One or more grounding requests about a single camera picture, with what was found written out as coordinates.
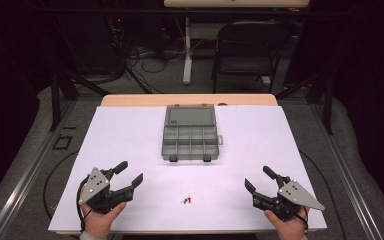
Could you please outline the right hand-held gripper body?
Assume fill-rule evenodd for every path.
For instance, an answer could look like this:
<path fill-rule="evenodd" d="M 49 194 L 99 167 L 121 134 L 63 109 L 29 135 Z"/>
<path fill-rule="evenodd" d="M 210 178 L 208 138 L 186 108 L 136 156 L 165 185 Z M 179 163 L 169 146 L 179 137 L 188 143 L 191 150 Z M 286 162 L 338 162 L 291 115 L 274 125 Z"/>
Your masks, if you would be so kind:
<path fill-rule="evenodd" d="M 296 180 L 279 174 L 269 174 L 269 177 L 278 185 L 277 195 L 268 197 L 252 187 L 252 204 L 255 208 L 270 210 L 282 221 L 297 217 L 298 212 L 305 207 L 325 210 L 325 206 Z"/>

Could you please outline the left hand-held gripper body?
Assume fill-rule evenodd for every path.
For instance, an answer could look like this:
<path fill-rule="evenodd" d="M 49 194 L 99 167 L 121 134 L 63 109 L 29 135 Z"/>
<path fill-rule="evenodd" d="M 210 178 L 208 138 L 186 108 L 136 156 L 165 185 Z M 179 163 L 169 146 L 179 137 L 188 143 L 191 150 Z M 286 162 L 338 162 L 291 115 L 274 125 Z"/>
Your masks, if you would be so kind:
<path fill-rule="evenodd" d="M 86 178 L 86 182 L 80 186 L 83 190 L 78 195 L 78 204 L 89 205 L 93 211 L 100 214 L 107 214 L 119 203 L 133 200 L 135 188 L 130 185 L 113 191 L 110 189 L 110 180 L 114 175 L 114 168 L 99 170 L 94 167 Z"/>

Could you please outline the grey plastic compartment box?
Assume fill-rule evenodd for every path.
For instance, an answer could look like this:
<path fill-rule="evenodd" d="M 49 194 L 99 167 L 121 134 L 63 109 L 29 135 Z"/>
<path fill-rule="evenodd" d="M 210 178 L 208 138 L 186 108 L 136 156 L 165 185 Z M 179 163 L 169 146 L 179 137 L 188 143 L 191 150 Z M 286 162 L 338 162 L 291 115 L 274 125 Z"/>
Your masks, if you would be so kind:
<path fill-rule="evenodd" d="M 215 107 L 213 105 L 169 105 L 166 108 L 161 155 L 164 160 L 201 160 L 219 157 Z"/>

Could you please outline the person's right hand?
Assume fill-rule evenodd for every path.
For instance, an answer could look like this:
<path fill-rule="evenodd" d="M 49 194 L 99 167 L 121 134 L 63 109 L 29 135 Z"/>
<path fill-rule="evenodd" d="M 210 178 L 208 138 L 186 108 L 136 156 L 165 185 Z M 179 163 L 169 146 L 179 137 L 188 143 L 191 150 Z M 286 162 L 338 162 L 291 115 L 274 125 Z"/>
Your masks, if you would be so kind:
<path fill-rule="evenodd" d="M 294 217 L 288 221 L 282 221 L 270 210 L 265 210 L 264 215 L 277 229 L 280 240 L 308 240 L 306 224 L 299 218 Z"/>

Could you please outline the person's left hand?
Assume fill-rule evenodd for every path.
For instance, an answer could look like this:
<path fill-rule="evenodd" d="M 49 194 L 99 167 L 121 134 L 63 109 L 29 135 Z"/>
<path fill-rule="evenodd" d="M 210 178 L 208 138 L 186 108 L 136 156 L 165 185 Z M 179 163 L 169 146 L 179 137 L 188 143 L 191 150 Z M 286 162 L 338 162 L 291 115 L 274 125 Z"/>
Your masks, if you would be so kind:
<path fill-rule="evenodd" d="M 127 204 L 122 202 L 107 214 L 100 214 L 93 211 L 89 205 L 82 204 L 80 206 L 80 209 L 82 213 L 85 215 L 84 231 L 98 238 L 104 238 L 104 237 L 107 238 L 109 235 L 112 223 L 121 214 L 121 212 L 125 209 L 126 206 Z"/>

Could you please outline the black metal stand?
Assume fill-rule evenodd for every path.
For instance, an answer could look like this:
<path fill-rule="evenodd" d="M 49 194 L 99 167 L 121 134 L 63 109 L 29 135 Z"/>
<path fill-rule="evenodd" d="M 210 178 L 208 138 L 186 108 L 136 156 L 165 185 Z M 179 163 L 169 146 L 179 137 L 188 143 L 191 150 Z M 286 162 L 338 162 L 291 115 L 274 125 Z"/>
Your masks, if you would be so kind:
<path fill-rule="evenodd" d="M 79 74 L 68 70 L 66 67 L 59 65 L 56 67 L 54 78 L 51 81 L 51 99 L 52 99 L 52 126 L 51 131 L 54 131 L 61 122 L 61 101 L 60 93 L 69 100 L 75 101 L 79 97 L 79 93 L 76 90 L 74 83 L 79 83 L 86 88 L 98 93 L 100 96 L 106 96 L 108 91 L 95 85 L 94 83 L 86 80 Z"/>
<path fill-rule="evenodd" d="M 302 82 L 295 83 L 286 90 L 275 95 L 277 100 L 286 98 L 291 94 L 297 92 L 299 89 L 306 85 L 310 85 L 310 90 L 307 94 L 307 102 L 309 104 L 316 104 L 320 102 L 321 97 L 323 100 L 323 112 L 322 112 L 322 123 L 329 135 L 333 134 L 332 131 L 332 104 L 333 104 L 333 85 L 334 85 L 334 74 L 336 70 L 329 67 L 320 73 L 316 73 Z"/>

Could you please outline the black folding chair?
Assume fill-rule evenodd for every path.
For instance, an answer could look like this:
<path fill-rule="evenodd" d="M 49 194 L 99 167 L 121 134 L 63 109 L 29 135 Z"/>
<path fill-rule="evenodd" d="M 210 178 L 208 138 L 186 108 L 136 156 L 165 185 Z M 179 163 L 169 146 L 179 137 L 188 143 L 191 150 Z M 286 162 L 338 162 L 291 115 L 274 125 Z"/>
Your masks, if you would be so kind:
<path fill-rule="evenodd" d="M 216 37 L 212 91 L 217 92 L 219 75 L 267 77 L 271 91 L 291 38 L 291 27 L 281 21 L 235 21 L 223 26 Z"/>

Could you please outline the black computer tower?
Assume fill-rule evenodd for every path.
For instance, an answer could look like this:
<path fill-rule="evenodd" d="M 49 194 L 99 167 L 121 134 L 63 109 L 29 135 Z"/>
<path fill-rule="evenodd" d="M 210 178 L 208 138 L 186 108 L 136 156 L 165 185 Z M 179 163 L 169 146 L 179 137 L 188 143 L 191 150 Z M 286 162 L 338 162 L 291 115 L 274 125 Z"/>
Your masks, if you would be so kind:
<path fill-rule="evenodd" d="M 124 68 L 104 17 L 62 15 L 57 22 L 80 74 L 112 75 Z"/>

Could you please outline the white desk leg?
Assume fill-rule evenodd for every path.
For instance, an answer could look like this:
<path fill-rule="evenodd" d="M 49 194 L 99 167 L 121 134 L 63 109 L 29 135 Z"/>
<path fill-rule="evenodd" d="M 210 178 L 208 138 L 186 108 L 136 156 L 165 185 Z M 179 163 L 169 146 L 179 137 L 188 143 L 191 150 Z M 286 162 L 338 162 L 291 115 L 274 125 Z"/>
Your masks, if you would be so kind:
<path fill-rule="evenodd" d="M 191 53 L 191 35 L 190 35 L 190 19 L 185 19 L 185 61 L 183 72 L 183 83 L 189 85 L 192 76 L 192 53 Z"/>

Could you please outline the black horizontal bar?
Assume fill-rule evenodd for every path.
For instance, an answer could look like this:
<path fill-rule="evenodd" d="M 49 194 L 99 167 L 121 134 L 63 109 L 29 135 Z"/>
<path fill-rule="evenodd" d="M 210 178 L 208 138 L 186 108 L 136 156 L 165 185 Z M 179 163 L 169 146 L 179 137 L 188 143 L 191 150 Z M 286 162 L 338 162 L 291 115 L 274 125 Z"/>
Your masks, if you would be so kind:
<path fill-rule="evenodd" d="M 345 12 L 291 12 L 262 10 L 197 10 L 197 9 L 33 9 L 41 14 L 86 14 L 86 15 L 127 15 L 127 16 L 176 16 L 176 17 L 279 17 L 279 18 L 336 18 L 353 13 Z"/>

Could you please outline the beige desk top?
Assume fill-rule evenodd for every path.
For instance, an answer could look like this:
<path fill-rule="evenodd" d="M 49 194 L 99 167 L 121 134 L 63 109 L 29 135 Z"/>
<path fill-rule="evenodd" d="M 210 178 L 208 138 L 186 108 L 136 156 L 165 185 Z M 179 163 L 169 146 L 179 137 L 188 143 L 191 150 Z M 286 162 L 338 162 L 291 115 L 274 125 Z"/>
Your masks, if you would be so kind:
<path fill-rule="evenodd" d="M 305 8 L 311 0 L 164 0 L 165 7 L 185 8 Z"/>

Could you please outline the aluminium floor rail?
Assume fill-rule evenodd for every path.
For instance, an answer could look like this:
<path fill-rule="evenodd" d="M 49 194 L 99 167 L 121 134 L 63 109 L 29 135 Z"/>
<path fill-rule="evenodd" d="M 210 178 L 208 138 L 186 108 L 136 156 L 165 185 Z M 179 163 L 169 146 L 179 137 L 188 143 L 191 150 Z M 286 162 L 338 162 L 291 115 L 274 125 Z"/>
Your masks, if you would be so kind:
<path fill-rule="evenodd" d="M 324 126 L 322 120 L 322 110 L 318 105 L 310 104 L 309 108 L 312 115 L 318 125 L 318 128 L 327 141 L 329 149 L 333 154 L 333 158 L 336 162 L 337 172 L 340 176 L 341 182 L 347 192 L 348 198 L 354 208 L 354 211 L 359 219 L 365 235 L 368 240 L 384 240 L 373 215 L 371 214 L 368 205 L 359 190 L 354 177 L 351 174 L 350 169 L 346 163 L 346 160 L 334 138 L 333 134 L 330 134 Z"/>
<path fill-rule="evenodd" d="M 0 184 L 0 240 L 74 240 L 48 226 L 78 152 L 76 130 L 63 129 L 75 107 L 72 101 L 65 104 L 54 131 L 45 119 L 48 109 L 39 111 Z"/>

